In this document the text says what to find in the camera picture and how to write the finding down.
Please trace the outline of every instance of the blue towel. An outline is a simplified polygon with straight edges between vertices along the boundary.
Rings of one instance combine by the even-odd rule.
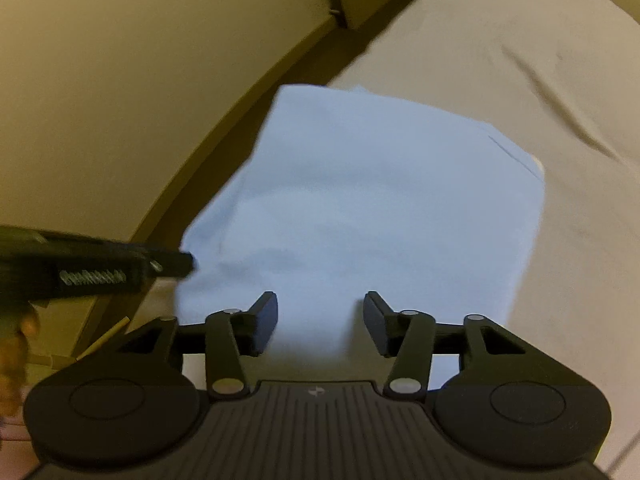
[[[526,270],[544,198],[532,157],[490,124],[358,90],[281,87],[250,160],[184,235],[198,270],[177,289],[181,323],[278,296],[267,352],[244,360],[252,382],[382,382],[367,291],[505,324]],[[457,371],[435,360],[430,387]]]

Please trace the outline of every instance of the finger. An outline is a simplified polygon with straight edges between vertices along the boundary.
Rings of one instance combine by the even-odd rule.
[[[24,386],[25,374],[0,375],[0,399],[22,400],[21,388]]]
[[[20,410],[20,402],[18,400],[0,399],[0,416],[16,416]]]
[[[29,345],[23,334],[0,341],[0,374],[14,374],[24,370]]]
[[[22,318],[20,330],[27,337],[36,337],[40,333],[40,319],[35,308],[31,307],[31,311]]]
[[[12,424],[13,426],[24,426],[24,418],[23,418],[23,414],[22,414],[22,406],[24,405],[24,401],[27,398],[27,395],[29,394],[29,391],[33,388],[33,385],[31,384],[27,384],[25,386],[23,386],[20,389],[21,392],[21,396],[20,396],[20,409],[18,409],[18,413],[16,413],[13,416],[6,416],[3,419],[3,422],[5,424]]]

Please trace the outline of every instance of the beige fabric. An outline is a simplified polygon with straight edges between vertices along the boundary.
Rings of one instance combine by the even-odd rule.
[[[609,0],[415,0],[331,84],[487,121],[545,167],[509,326],[640,430],[640,25]]]

